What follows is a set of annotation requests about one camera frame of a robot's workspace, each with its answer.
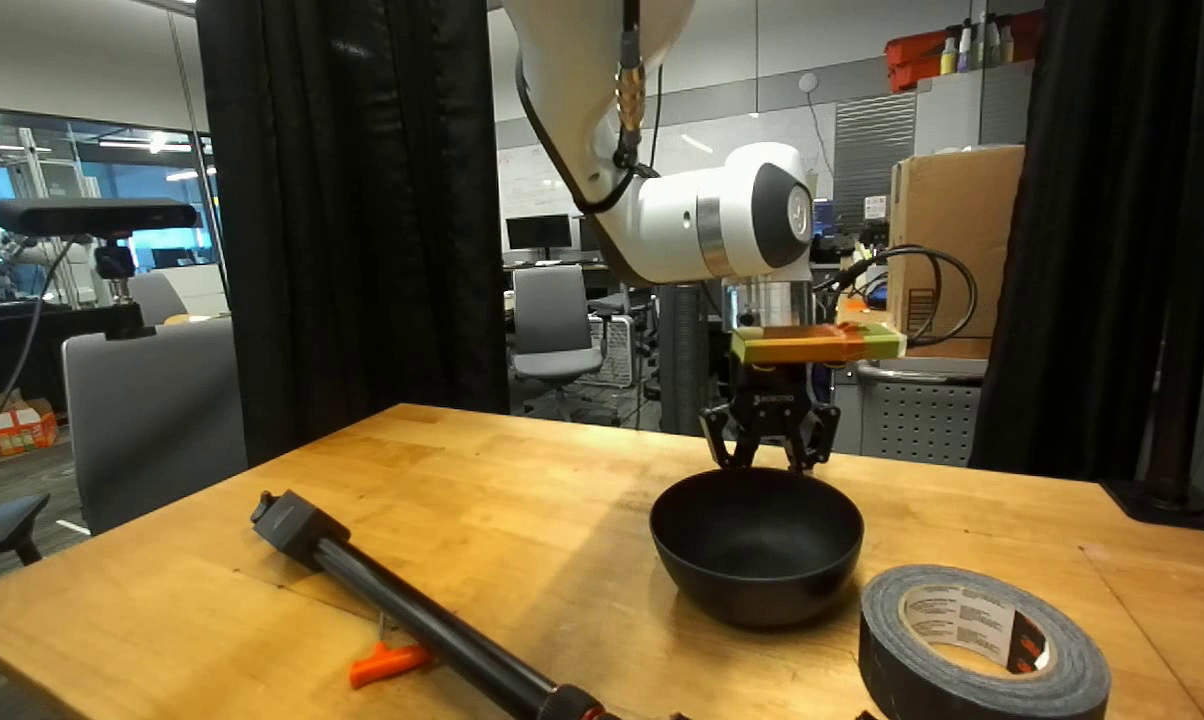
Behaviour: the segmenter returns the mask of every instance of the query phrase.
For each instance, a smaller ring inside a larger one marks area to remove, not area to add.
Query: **orange handle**
[[[425,668],[425,663],[432,663],[432,652],[419,650],[419,644],[408,644],[408,650],[375,644],[365,660],[355,660],[347,668],[347,682],[350,682],[350,689],[365,689],[365,686],[404,678],[404,674]]]

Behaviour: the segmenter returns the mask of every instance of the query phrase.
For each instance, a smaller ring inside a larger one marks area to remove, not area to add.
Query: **black bowl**
[[[689,475],[652,505],[647,524],[678,592],[739,627],[825,615],[863,543],[849,498],[772,470]]]

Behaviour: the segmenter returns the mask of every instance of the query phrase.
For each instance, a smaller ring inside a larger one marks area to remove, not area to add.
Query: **duct tape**
[[[861,674],[890,720],[1088,720],[1105,652],[1052,605],[959,568],[890,568],[863,587]]]

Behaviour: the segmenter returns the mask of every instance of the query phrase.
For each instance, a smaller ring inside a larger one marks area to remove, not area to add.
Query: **wooden tabletop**
[[[0,581],[0,660],[83,718],[500,718],[450,668],[347,689],[379,615],[247,524],[291,487],[619,718],[861,718],[855,605],[734,633],[662,575],[647,505],[702,470],[691,435],[401,405]],[[861,458],[816,475],[863,513],[855,584],[896,563],[1000,575],[1092,633],[1107,718],[1204,718],[1204,531],[1130,524],[1092,486]]]

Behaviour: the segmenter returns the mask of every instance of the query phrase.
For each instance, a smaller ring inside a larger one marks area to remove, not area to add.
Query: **black curtain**
[[[247,458],[507,407],[482,3],[200,0]]]
[[[1199,373],[1204,0],[1049,0],[972,463],[1130,482]]]

